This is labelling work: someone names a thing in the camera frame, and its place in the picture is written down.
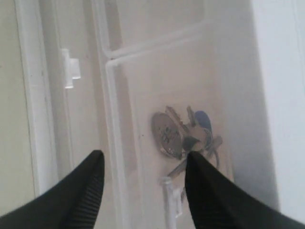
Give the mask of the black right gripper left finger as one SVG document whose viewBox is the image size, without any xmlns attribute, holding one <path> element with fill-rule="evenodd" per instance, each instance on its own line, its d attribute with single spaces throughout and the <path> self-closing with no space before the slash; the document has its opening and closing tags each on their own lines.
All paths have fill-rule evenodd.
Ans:
<svg viewBox="0 0 305 229">
<path fill-rule="evenodd" d="M 102 203 L 105 159 L 92 151 L 43 195 L 0 218 L 2 229 L 92 229 Z"/>
</svg>

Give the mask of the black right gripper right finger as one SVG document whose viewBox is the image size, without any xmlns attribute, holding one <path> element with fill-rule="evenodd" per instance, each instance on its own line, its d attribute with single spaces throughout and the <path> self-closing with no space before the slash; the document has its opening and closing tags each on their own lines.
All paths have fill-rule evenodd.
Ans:
<svg viewBox="0 0 305 229">
<path fill-rule="evenodd" d="M 200 153 L 187 157 L 185 189 L 197 229 L 303 229 L 291 219 L 248 195 Z"/>
</svg>

